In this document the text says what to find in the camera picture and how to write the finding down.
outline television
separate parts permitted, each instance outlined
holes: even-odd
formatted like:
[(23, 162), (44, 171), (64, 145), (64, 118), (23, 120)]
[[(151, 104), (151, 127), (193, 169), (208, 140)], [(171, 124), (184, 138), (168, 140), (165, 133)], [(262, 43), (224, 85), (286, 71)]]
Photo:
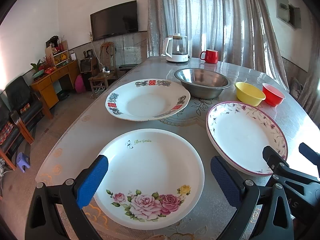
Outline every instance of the television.
[(94, 41), (138, 31), (137, 1), (118, 4), (90, 15)]

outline floral plate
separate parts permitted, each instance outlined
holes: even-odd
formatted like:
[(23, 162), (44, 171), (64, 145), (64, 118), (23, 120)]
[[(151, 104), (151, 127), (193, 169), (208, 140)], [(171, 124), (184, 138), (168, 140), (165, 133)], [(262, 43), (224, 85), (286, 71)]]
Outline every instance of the floral plate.
[(204, 186), (202, 161), (185, 139), (159, 129), (134, 130), (100, 152), (108, 172), (94, 198), (115, 222), (134, 229), (167, 227), (196, 205)]
[(287, 160), (283, 132), (267, 114), (237, 101), (220, 102), (207, 114), (207, 133), (219, 154), (234, 168), (252, 176), (269, 176), (272, 170), (262, 157), (270, 145)]
[(143, 79), (124, 84), (111, 92), (106, 109), (113, 116), (130, 121), (169, 117), (185, 108), (190, 93), (170, 80)]

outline tiled floor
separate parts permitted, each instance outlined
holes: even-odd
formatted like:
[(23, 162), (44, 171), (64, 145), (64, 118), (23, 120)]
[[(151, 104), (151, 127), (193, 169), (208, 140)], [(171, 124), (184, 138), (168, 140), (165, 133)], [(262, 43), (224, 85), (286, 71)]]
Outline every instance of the tiled floor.
[[(29, 205), (36, 187), (35, 177), (41, 164), (68, 127), (94, 101), (91, 95), (90, 92), (71, 93), (67, 99), (52, 108), (54, 118), (49, 120), (46, 116), (43, 117), (33, 129), (33, 144), (23, 141), (19, 147), (18, 151), (30, 156), (31, 167), (25, 173), (17, 168), (4, 175), (0, 214), (18, 240), (24, 239)], [(66, 230), (71, 239), (77, 239), (69, 225), (66, 225)]]

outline yellow bowl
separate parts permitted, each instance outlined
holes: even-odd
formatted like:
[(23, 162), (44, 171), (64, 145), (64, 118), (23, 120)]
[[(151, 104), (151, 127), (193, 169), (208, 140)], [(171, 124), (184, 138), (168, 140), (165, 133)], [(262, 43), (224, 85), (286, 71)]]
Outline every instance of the yellow bowl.
[(236, 82), (237, 97), (241, 102), (257, 106), (262, 100), (266, 99), (266, 95), (258, 88), (245, 82)]

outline plaid cushion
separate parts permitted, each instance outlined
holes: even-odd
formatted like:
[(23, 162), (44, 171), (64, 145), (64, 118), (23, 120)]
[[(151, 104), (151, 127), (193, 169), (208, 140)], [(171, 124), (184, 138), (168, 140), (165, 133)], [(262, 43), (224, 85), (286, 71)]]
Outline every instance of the plaid cushion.
[(3, 127), (3, 129), (0, 132), (0, 145), (5, 141), (5, 139), (10, 134), (12, 129), (13, 129), (13, 124), (8, 121), (7, 124)]
[(25, 111), (27, 111), (30, 108), (30, 104), (27, 103), (22, 109), (20, 109), (20, 113), (23, 114)]

